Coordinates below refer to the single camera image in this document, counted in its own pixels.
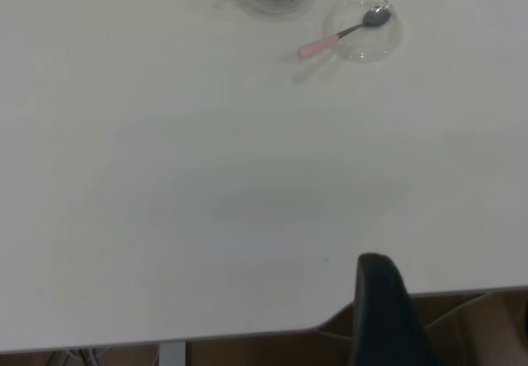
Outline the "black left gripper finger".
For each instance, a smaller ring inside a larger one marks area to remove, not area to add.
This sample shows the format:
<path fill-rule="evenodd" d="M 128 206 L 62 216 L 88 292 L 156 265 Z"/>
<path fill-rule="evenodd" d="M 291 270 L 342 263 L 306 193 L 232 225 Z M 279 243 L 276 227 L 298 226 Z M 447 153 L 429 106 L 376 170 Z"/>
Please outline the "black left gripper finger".
<path fill-rule="evenodd" d="M 403 278 L 385 255 L 365 253 L 356 267 L 351 365 L 438 365 Z"/>

